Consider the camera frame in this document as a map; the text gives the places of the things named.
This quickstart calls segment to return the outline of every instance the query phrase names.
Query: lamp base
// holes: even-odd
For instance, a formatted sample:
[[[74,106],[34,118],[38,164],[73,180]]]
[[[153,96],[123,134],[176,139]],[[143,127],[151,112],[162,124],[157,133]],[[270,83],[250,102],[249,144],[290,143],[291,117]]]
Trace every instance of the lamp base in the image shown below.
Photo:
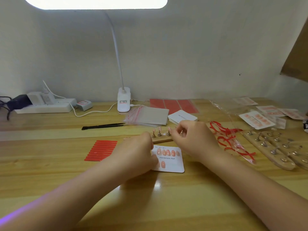
[[[129,87],[124,87],[125,91],[122,91],[122,88],[119,88],[118,92],[118,113],[120,115],[125,115],[131,108],[131,90]]]

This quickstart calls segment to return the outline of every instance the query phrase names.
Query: person's left arm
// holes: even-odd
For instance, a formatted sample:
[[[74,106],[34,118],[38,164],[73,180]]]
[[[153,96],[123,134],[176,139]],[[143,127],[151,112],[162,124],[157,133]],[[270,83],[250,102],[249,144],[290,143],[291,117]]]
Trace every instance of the person's left arm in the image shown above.
[[[108,158],[0,219],[0,231],[70,230],[106,194],[158,163],[149,133],[126,139]]]

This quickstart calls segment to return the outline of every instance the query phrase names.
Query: person's left hand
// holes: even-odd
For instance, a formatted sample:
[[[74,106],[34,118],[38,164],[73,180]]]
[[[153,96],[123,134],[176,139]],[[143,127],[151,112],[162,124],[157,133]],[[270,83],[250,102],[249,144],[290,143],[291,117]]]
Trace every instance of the person's left hand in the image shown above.
[[[128,173],[129,178],[150,171],[158,164],[156,155],[151,155],[153,142],[149,132],[125,139],[117,145],[111,156]]]

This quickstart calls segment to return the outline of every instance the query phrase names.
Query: forearm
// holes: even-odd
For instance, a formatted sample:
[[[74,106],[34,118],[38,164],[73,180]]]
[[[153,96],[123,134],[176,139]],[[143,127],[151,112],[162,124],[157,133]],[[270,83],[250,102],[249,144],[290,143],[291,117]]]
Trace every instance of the forearm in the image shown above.
[[[0,220],[0,231],[70,230],[106,194],[128,179],[111,157]]]
[[[235,157],[217,151],[203,163],[250,207],[270,230],[307,230],[308,201]]]

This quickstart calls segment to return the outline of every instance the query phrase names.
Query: person's right arm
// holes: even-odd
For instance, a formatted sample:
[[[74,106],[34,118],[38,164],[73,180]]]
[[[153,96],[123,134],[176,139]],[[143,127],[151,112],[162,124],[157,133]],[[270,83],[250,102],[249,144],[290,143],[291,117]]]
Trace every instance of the person's right arm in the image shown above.
[[[174,142],[218,175],[271,231],[308,230],[308,200],[224,152],[203,122],[182,121]]]

